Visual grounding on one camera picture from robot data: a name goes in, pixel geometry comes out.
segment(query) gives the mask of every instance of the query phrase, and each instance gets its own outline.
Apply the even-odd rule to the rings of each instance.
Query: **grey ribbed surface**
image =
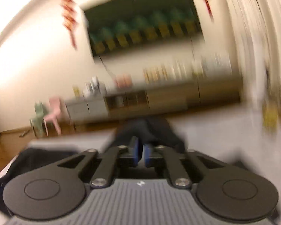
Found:
[[[23,221],[13,217],[6,225],[224,225],[206,214],[186,190],[177,190],[166,180],[117,179],[91,192],[72,214],[49,222]],[[264,219],[251,225],[272,225]]]

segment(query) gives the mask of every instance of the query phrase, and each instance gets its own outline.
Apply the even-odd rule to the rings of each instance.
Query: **white curtain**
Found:
[[[264,100],[266,65],[269,62],[267,33],[257,0],[226,0],[235,36],[244,96],[254,106]]]

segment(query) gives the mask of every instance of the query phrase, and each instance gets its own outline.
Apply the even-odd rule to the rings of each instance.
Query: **logo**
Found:
[[[137,182],[136,183],[138,186],[143,186],[143,185],[145,185],[146,183],[144,182],[144,181],[140,181],[140,182]]]

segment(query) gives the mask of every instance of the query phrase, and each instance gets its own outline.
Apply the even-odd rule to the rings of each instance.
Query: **chair leg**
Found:
[[[42,126],[43,120],[37,120],[34,125],[37,128],[38,136],[43,137],[44,136],[44,130]]]
[[[61,128],[57,122],[57,118],[53,119],[53,124],[58,135],[61,135]]]
[[[36,137],[37,133],[35,132],[35,129],[34,129],[34,126],[33,126],[33,123],[32,123],[32,119],[30,119],[29,122],[30,122],[30,126],[31,126],[31,128],[33,130],[34,136]]]
[[[47,137],[48,137],[48,128],[47,128],[47,124],[46,124],[45,120],[44,120],[44,125],[45,125],[45,129],[46,129]]]

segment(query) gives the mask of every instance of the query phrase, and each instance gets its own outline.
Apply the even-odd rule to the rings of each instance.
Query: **wooden cabinet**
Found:
[[[200,104],[196,82],[147,90],[151,112],[186,110]]]
[[[241,78],[198,80],[201,104],[237,101],[242,87]]]
[[[66,102],[73,122],[97,122],[187,110],[189,107],[240,100],[240,76],[161,82]]]

